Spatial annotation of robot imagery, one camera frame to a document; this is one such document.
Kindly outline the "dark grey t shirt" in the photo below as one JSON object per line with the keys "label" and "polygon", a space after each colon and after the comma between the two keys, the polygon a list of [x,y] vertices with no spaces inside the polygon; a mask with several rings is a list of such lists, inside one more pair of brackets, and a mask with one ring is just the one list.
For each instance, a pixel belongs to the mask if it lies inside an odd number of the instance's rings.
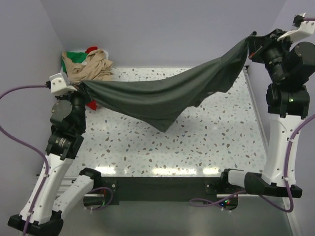
{"label": "dark grey t shirt", "polygon": [[139,119],[165,132],[187,107],[216,92],[228,92],[248,54],[244,38],[223,56],[180,74],[152,81],[83,81],[81,87],[104,108]]}

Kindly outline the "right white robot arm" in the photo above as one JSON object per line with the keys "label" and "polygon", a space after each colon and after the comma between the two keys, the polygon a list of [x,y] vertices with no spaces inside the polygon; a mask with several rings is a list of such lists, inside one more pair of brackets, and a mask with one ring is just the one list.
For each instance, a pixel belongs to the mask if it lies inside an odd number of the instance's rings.
{"label": "right white robot arm", "polygon": [[249,59],[265,65],[271,78],[266,101],[270,120],[267,159],[262,173],[226,169],[219,187],[231,193],[236,187],[248,194],[300,198],[295,160],[299,132],[308,121],[310,95],[306,82],[315,71],[315,46],[306,38],[314,26],[285,32],[276,29],[266,36],[249,39]]}

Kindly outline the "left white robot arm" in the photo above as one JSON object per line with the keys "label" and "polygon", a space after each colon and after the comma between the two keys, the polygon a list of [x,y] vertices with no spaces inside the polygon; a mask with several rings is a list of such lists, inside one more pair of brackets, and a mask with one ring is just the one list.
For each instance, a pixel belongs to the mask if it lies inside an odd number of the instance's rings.
{"label": "left white robot arm", "polygon": [[46,150],[42,153],[35,149],[44,159],[44,164],[27,204],[8,221],[10,227],[22,231],[23,235],[58,235],[65,217],[84,195],[96,193],[102,187],[101,173],[84,168],[75,182],[60,196],[57,195],[84,139],[87,102],[84,92],[77,87],[57,89],[53,82],[48,82],[46,87],[59,100],[52,108],[51,136]]}

